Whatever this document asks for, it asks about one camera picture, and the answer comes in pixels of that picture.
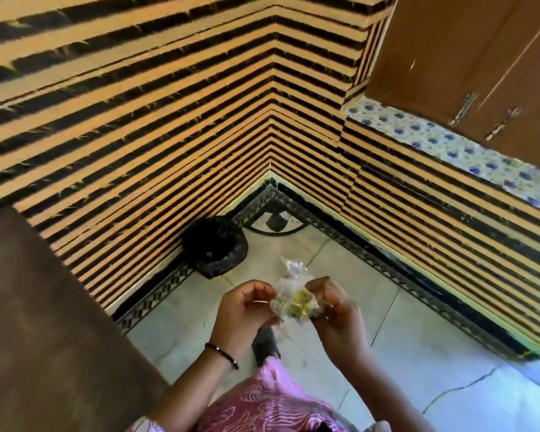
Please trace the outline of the person's left hand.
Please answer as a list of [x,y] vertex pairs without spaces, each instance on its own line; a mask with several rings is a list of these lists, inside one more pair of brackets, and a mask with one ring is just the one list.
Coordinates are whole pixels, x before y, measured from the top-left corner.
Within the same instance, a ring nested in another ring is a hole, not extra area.
[[251,347],[260,327],[277,324],[250,323],[249,304],[254,301],[270,303],[274,296],[274,287],[260,280],[249,280],[226,292],[218,307],[209,343],[239,361]]

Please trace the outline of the person's right hand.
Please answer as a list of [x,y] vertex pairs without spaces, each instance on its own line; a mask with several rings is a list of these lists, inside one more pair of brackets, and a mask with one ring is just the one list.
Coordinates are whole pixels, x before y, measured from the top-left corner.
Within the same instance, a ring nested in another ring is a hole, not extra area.
[[357,303],[331,277],[319,277],[307,283],[307,289],[320,304],[334,307],[336,319],[326,328],[316,328],[326,355],[343,374],[360,368],[370,355],[365,323]]

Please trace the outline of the pink patterned garment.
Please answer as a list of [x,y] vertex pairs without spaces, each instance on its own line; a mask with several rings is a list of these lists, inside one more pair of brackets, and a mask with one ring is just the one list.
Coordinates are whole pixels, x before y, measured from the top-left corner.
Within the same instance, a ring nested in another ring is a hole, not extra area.
[[[125,432],[164,432],[142,416]],[[363,431],[331,404],[310,396],[283,366],[268,358],[262,367],[209,404],[190,432],[377,432]]]

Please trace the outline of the floral patterned shelf liner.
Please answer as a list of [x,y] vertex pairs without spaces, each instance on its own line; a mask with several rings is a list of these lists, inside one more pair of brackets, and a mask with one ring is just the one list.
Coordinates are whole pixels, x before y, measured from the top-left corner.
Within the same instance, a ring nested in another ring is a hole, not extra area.
[[423,117],[361,97],[347,117],[436,159],[504,188],[540,209],[540,169],[484,147]]

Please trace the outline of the black round waste bin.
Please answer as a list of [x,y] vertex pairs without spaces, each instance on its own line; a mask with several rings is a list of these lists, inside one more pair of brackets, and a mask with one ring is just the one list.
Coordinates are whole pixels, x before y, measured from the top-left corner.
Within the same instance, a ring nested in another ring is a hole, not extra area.
[[249,251],[243,229],[226,216],[198,218],[182,233],[181,246],[190,266],[209,280],[240,265]]

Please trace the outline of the clear plastic bag yellow contents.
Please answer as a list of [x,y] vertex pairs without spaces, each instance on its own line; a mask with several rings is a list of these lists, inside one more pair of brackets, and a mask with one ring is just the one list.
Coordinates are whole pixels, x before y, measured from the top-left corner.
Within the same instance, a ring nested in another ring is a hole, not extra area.
[[315,279],[301,261],[280,257],[284,266],[283,276],[274,285],[275,296],[270,301],[274,314],[282,322],[295,320],[299,324],[310,320],[320,308],[316,296],[306,285]]

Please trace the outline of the dark brown wooden panel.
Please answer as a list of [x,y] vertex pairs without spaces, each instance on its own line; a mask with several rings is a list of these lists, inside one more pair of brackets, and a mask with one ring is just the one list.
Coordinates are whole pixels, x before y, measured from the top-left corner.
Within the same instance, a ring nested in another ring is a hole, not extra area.
[[0,210],[0,432],[125,432],[169,387],[50,246]]

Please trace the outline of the person's right forearm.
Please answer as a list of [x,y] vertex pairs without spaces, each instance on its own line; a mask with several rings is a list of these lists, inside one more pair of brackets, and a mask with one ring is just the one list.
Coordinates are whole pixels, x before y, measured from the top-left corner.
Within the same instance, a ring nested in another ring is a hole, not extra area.
[[393,381],[371,349],[343,354],[337,365],[375,420],[376,432],[437,432]]

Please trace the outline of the person's left forearm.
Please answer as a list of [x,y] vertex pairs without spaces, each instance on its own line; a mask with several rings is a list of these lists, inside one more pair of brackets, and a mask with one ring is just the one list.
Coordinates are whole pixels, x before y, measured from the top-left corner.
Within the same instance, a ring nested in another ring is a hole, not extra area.
[[167,390],[148,417],[164,432],[190,432],[219,385],[238,363],[211,343]]

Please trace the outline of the brown wooden wall cabinet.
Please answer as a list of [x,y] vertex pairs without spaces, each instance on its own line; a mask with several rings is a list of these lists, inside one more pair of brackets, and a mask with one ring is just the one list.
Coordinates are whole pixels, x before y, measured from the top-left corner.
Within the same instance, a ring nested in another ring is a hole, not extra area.
[[540,167],[540,0],[397,0],[366,95]]

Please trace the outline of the black slipper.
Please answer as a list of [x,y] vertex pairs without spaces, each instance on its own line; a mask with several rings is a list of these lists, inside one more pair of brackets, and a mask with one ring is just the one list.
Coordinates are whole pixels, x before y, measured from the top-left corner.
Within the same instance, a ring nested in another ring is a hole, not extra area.
[[252,351],[258,368],[262,367],[268,358],[281,359],[272,327],[260,327],[252,342]]

